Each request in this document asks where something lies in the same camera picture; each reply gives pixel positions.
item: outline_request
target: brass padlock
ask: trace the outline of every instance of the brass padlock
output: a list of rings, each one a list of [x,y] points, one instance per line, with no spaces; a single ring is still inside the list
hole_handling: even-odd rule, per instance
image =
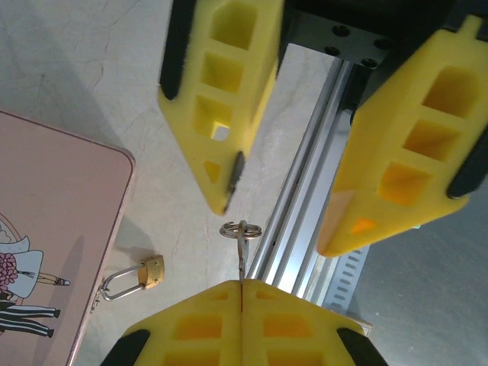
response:
[[[162,255],[146,258],[140,261],[140,264],[143,267],[137,271],[137,278],[139,278],[139,284],[144,286],[144,290],[162,282],[165,275],[165,261]]]
[[[112,280],[115,278],[122,277],[131,273],[133,271],[137,271],[137,279],[139,284],[137,286],[127,288],[124,291],[121,291],[114,295],[109,295],[110,289],[108,285]],[[162,255],[153,255],[146,259],[140,261],[138,265],[134,265],[133,267],[124,269],[123,271],[116,272],[108,276],[101,284],[99,293],[106,301],[113,301],[116,299],[120,299],[121,297],[130,295],[138,290],[146,290],[148,288],[154,287],[157,284],[162,282],[162,279],[165,275],[165,261]]]

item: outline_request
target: striped pants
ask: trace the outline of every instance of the striped pants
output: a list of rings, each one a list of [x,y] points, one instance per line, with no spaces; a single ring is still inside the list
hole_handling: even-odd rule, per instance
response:
[[[0,330],[14,330],[46,337],[49,335],[50,329],[29,318],[52,318],[55,312],[56,309],[53,307],[12,305],[0,310]]]

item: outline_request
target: black shoe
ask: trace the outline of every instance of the black shoe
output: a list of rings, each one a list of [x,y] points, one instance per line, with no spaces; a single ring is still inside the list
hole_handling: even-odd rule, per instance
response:
[[[54,281],[54,286],[69,286],[71,284],[71,281],[65,280],[64,278],[59,278],[56,277],[56,280]]]

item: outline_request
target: screw hole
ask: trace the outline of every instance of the screw hole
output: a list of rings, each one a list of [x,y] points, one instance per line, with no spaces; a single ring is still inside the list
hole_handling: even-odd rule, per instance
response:
[[[337,48],[332,46],[327,46],[323,50],[330,56],[338,56],[341,54],[341,51],[339,51]]]
[[[351,31],[345,25],[335,25],[332,27],[332,32],[337,37],[347,37],[349,34],[351,34]]]
[[[376,61],[374,61],[373,59],[363,59],[361,61],[361,64],[365,67],[369,67],[370,69],[373,69],[376,66],[378,66],[378,63]]]
[[[380,40],[375,40],[374,46],[379,50],[389,50],[390,48],[393,48],[393,41],[388,38],[382,38]]]

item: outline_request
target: box lid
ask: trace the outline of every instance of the box lid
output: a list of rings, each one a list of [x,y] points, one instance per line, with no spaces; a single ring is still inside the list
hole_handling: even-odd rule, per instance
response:
[[[73,361],[133,167],[122,149],[0,112],[1,364]]]

